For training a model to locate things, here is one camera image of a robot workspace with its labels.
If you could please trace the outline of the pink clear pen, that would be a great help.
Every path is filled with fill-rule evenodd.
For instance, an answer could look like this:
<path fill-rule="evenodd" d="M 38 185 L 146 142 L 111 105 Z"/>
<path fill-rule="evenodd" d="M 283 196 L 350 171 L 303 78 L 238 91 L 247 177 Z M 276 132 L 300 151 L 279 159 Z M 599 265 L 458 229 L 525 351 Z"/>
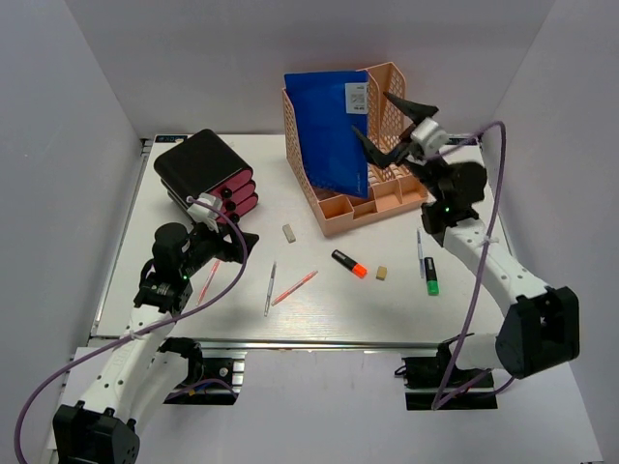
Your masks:
<path fill-rule="evenodd" d="M 210 270 L 210 272 L 209 272 L 209 274 L 208 274 L 208 276 L 207 276 L 207 278 L 206 278 L 206 280 L 204 282 L 204 285 L 203 285 L 203 287 L 202 287 L 202 289 L 201 289 L 201 291 L 199 293 L 199 297 L 197 299 L 196 306 L 200 306 L 202 304 L 202 302 L 204 301 L 204 299 L 206 297 L 206 294 L 208 292 L 208 289 L 209 289 L 209 287 L 210 287 L 210 285 L 211 285 L 211 283 L 213 281 L 213 278 L 214 278 L 214 276 L 215 276 L 215 274 L 216 274 L 216 272 L 217 272 L 217 270 L 218 270 L 218 268 L 220 266 L 220 263 L 221 263 L 221 260 L 219 260 L 219 259 L 214 262 L 214 264 L 213 264 L 213 266 L 212 266 L 212 268 L 211 268 L 211 270 Z"/>

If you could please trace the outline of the peach plastic file organizer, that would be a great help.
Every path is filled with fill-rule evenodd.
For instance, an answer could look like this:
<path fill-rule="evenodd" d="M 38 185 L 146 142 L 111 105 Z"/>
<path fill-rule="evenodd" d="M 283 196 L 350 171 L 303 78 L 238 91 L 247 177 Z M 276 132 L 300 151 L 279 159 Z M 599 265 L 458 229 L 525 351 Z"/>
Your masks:
<path fill-rule="evenodd" d="M 404 131 L 404 116 L 386 99 L 389 92 L 405 96 L 406 80 L 393 62 L 366 68 L 368 72 L 368 138 L 382 151 L 393 149 Z M 287 93 L 283 103 L 286 159 L 324 236 L 330 237 L 421 207 L 428 193 L 401 166 L 368 166 L 368 198 L 335 193 L 310 184 L 302 163 L 295 110 Z"/>

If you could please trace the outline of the clear grey pen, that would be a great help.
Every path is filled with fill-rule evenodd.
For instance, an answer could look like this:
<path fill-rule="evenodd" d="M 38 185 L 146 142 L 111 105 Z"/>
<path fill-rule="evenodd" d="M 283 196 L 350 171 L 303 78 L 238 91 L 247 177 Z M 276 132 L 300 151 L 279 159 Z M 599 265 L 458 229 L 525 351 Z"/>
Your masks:
<path fill-rule="evenodd" d="M 277 273 L 277 261 L 274 261 L 272 268 L 271 268 L 266 297 L 265 297 L 265 305 L 264 305 L 264 311 L 263 311 L 263 316 L 265 318 L 268 317 L 269 310 L 271 307 L 271 300 L 272 300 L 272 295 L 273 295 L 276 273 Z"/>

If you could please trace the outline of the orange clear pen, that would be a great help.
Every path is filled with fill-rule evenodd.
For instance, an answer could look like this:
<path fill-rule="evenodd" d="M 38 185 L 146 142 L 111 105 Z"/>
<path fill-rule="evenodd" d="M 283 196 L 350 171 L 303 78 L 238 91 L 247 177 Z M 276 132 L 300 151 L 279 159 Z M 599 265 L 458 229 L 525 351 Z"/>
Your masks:
<path fill-rule="evenodd" d="M 305 285 L 310 280 L 312 280 L 315 276 L 317 276 L 317 274 L 318 274 L 318 271 L 316 270 L 316 271 L 312 271 L 309 274 L 305 275 L 301 280 L 299 280 L 298 282 L 293 284 L 290 288 L 288 288 L 287 290 L 282 292 L 280 295 L 278 295 L 271 302 L 271 306 L 275 306 L 275 305 L 278 305 L 279 303 L 281 303 L 283 300 L 288 298 L 290 295 L 292 295 L 294 292 L 296 292 L 298 289 L 300 289 L 303 285 Z"/>

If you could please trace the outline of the blue plastic folder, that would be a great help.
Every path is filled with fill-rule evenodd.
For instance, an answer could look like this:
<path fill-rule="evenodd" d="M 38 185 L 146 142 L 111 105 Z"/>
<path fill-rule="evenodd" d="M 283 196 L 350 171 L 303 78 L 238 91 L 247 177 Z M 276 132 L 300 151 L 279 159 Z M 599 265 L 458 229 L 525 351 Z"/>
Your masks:
<path fill-rule="evenodd" d="M 368 133 L 368 73 L 290 72 L 284 83 L 309 183 L 368 197 L 368 162 L 357 137 Z"/>

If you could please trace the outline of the black pink drawer unit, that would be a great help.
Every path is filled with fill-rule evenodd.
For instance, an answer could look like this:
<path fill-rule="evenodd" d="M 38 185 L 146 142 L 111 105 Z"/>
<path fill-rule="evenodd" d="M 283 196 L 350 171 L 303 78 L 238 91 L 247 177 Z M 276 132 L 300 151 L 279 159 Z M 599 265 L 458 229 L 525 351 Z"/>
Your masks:
<path fill-rule="evenodd" d="M 221 200 L 221 210 L 237 222 L 258 203 L 253 169 L 223 139 L 204 129 L 159 155 L 154 169 L 168 196 L 188 211 L 189 196 L 206 193 Z"/>

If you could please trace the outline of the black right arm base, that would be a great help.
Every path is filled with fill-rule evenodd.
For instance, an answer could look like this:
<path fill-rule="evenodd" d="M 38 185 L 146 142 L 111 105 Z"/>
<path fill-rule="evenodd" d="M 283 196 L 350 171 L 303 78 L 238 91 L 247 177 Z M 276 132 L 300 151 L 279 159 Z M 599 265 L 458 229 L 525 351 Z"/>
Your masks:
<path fill-rule="evenodd" d="M 402 359 L 402 365 L 394 375 L 403 380 L 405 405 L 409 412 L 430 411 L 431 403 L 440 386 L 444 371 L 451 358 L 446 340 L 438 345 L 432 356 L 409 356 Z M 441 411 L 483 411 L 496 410 L 494 380 L 487 374 L 479 383 L 461 392 L 440 408 Z"/>

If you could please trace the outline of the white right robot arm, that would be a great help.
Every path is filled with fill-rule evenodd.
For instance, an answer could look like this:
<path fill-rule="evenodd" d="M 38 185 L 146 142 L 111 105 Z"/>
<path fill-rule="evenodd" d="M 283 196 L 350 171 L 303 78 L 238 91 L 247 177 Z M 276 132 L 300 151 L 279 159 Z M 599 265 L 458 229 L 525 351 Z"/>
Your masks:
<path fill-rule="evenodd" d="M 448 162 L 448 134 L 434 120 L 432 105 L 386 99 L 410 126 L 388 154 L 366 136 L 359 137 L 367 160 L 379 167 L 405 166 L 433 199 L 422 207 L 425 231 L 456 257 L 504 312 L 496 334 L 463 332 L 439 345 L 438 377 L 456 386 L 472 371 L 507 371 L 524 379 L 576 359 L 580 353 L 579 301 L 568 287 L 553 288 L 528 272 L 492 237 L 494 225 L 483 223 L 475 204 L 485 198 L 486 168 L 477 161 Z"/>

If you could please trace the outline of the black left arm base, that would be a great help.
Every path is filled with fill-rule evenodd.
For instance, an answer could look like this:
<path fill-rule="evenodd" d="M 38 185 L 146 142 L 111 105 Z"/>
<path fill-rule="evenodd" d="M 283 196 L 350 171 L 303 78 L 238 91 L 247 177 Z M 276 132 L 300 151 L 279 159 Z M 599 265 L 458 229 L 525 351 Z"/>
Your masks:
<path fill-rule="evenodd" d="M 165 404 L 232 406 L 236 403 L 245 371 L 245 360 L 240 354 L 205 350 L 201 343 L 186 337 L 172 337 L 158 351 L 178 355 L 186 373 Z"/>

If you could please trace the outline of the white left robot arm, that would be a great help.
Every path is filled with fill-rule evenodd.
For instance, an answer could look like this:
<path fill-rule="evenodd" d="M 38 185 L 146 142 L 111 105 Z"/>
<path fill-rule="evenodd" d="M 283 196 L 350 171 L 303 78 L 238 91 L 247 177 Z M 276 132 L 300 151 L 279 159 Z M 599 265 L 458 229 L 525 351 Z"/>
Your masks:
<path fill-rule="evenodd" d="M 256 234 L 230 228 L 193 229 L 170 222 L 154 236 L 125 330 L 102 371 L 73 405 L 61 405 L 53 421 L 62 463 L 134 463 L 140 435 L 172 390 L 192 386 L 204 374 L 198 344 L 170 337 L 192 295 L 191 278 L 211 259 L 246 262 Z"/>

